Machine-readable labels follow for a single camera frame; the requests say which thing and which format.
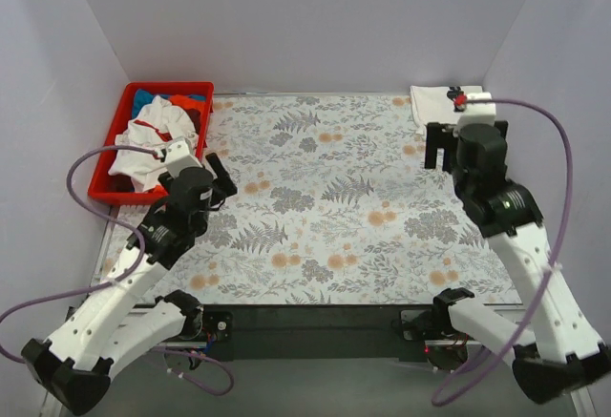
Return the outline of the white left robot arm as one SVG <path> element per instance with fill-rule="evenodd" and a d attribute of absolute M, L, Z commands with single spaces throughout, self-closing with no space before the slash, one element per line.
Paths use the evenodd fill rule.
<path fill-rule="evenodd" d="M 44 340 L 31 339 L 21 357 L 36 382 L 73 415 L 91 411 L 114 377 L 158 344 L 223 341 L 229 322 L 207 315 L 192 295 L 176 290 L 133 322 L 135 305 L 194 247 L 209 215 L 236 195 L 237 187 L 215 153 L 199 160 L 183 139 L 154 151 L 158 180 L 167 194 L 155 201 L 126 240 L 116 264 L 88 298 Z"/>

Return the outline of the white t-shirt with black print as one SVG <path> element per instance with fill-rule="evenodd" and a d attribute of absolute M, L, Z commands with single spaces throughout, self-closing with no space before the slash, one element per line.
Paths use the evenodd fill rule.
<path fill-rule="evenodd" d="M 417 133 L 426 135 L 429 123 L 456 124 L 462 113 L 454 107 L 454 100 L 462 94 L 480 94 L 481 86 L 411 86 L 411 110 Z"/>

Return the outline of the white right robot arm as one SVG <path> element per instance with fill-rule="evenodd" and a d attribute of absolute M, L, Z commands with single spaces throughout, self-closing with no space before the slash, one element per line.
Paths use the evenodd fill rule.
<path fill-rule="evenodd" d="M 564 146 L 566 184 L 558 236 L 550 243 L 533 195 L 507 176 L 508 124 L 495 111 L 501 101 L 457 88 L 449 99 L 458 119 L 428 124 L 424 166 L 452 176 L 465 214 L 500 258 L 526 310 L 513 323 L 472 291 L 446 289 L 433 300 L 432 328 L 443 338 L 464 334 L 479 342 L 494 356 L 487 368 L 508 365 L 522 392 L 542 405 L 610 372 L 610 348 L 583 315 L 558 264 L 573 190 L 568 136 L 552 117 Z"/>

